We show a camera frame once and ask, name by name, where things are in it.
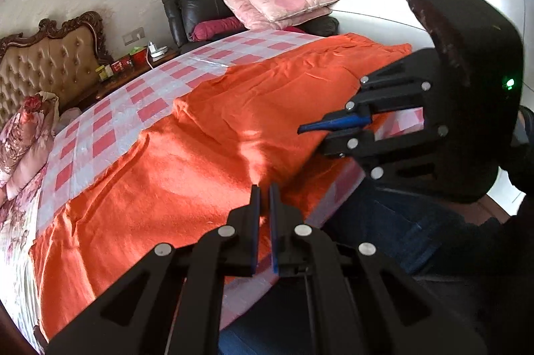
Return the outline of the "red tin box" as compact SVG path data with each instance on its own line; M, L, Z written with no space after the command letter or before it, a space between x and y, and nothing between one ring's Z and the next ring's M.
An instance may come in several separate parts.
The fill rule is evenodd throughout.
M113 74L121 74L131 68L133 68L133 63L129 56L124 56L110 65Z

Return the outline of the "wall power socket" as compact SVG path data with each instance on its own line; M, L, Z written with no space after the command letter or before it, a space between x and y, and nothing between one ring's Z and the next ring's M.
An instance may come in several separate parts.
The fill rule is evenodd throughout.
M138 27L131 30L122 36L122 41L125 46L128 46L134 42L140 41L145 37L145 30L143 27Z

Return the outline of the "floral folded quilt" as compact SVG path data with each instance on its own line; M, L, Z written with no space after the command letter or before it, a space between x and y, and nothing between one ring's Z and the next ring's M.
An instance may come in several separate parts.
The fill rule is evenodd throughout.
M43 168L59 121L59 97L26 96L1 131L1 204L14 199Z

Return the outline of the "floral bedspread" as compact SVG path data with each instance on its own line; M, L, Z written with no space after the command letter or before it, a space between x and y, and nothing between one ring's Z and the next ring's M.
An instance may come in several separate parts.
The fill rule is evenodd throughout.
M46 169L12 199L1 205L1 302L14 324L39 354L42 345L34 335L40 324L40 305L29 250L36 238L42 179Z

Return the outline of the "white charger device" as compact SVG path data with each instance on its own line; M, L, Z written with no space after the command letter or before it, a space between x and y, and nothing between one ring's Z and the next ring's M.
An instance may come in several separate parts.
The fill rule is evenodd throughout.
M157 61L168 52L167 46L157 47L152 41L148 44L147 56L151 61Z

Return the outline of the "yellow green box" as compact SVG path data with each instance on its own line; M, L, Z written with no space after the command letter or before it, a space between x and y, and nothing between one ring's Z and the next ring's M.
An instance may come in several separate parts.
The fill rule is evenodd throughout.
M100 65L95 69L95 73L101 82L105 82L114 76L114 72L110 65Z

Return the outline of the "wooden nightstand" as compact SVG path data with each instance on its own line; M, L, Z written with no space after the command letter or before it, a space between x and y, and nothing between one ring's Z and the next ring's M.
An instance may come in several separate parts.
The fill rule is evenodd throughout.
M85 90L76 100L67 103L64 108L61 108L60 113L62 114L73 108L79 108L84 112L104 97L109 96L141 75L146 74L179 55L177 50L169 47L162 48L161 51L162 54L156 54L156 57L153 58L149 48L145 46L134 55L124 56L120 60L117 60L117 63L124 65L118 74L114 74L114 76L109 77L105 81L98 81L89 90Z

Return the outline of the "maroon bolster cushion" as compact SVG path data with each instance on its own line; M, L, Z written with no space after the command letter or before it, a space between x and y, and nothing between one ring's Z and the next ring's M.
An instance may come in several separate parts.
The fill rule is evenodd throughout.
M215 36L226 35L245 30L245 26L236 17L206 20L198 23L192 32L196 42L212 40Z

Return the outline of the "lower pink pillow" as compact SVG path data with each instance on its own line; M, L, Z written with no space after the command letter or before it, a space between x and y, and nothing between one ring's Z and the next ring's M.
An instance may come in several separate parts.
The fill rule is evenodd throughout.
M279 21L269 21L256 9L249 0L222 0L234 16L249 30L276 29L283 30L288 27L296 27L314 18L328 16L331 9L322 7L308 11L300 16L285 18Z

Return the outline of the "tufted beige carved headboard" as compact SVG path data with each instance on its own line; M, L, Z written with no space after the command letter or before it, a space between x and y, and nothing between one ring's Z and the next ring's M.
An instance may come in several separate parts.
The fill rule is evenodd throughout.
M103 20L87 11L58 26L45 18L36 34L14 34L1 39L1 123L19 109L24 97L40 91L59 97L63 113L86 110L96 102L100 79L97 69L110 65Z

